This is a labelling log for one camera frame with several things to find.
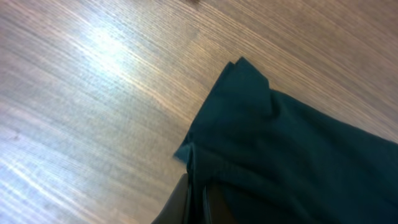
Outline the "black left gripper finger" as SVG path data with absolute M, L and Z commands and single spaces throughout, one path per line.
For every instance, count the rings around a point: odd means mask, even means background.
M 183 174 L 152 224 L 182 224 L 188 198 L 188 174 Z

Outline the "black t-shirt with logo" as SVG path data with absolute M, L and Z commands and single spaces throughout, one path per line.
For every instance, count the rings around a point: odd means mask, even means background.
M 397 144 L 323 114 L 246 59 L 228 63 L 175 156 L 186 223 L 211 223 L 211 187 L 237 223 L 396 223 Z

